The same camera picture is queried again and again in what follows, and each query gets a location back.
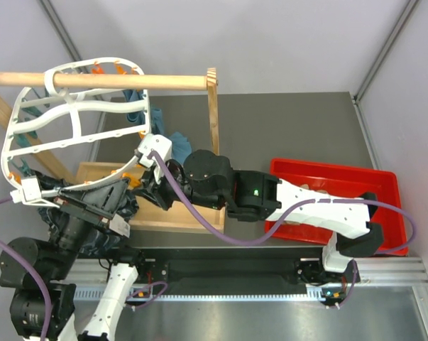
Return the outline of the orange clip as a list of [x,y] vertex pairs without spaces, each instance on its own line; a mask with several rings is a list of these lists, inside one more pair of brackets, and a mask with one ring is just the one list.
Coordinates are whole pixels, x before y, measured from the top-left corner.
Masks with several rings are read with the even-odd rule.
[[139,177],[136,177],[135,175],[131,173],[123,173],[121,175],[122,178],[127,178],[129,180],[128,186],[130,188],[137,188],[141,185],[141,179]]

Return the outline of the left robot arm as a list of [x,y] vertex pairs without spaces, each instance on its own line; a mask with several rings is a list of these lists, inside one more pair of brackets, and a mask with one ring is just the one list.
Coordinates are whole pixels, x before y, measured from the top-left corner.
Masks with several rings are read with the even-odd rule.
[[109,248],[92,244],[94,233],[107,241],[130,234],[127,219],[136,211],[129,178],[39,192],[32,205],[48,214],[48,240],[19,237],[3,247],[0,286],[12,288],[9,312],[24,340],[113,340],[134,282],[147,275],[138,254],[114,249],[106,288],[87,326],[75,330],[74,284],[63,283],[80,254],[108,257]]

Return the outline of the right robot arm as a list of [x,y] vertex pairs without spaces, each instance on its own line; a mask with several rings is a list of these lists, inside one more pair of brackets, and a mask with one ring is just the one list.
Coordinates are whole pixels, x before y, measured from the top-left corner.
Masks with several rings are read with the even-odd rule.
[[[146,170],[133,189],[137,196],[162,210],[181,202],[201,226],[228,244],[257,246],[285,222],[331,231],[317,264],[326,281],[336,280],[353,259],[374,255],[384,240],[381,226],[371,221],[379,202],[366,197],[336,197],[268,173],[235,170],[227,157],[207,150],[191,153],[183,164],[164,160],[154,149],[136,151],[135,159]],[[199,207],[225,209],[240,222],[272,222],[273,227],[257,239],[234,239],[216,230]]]

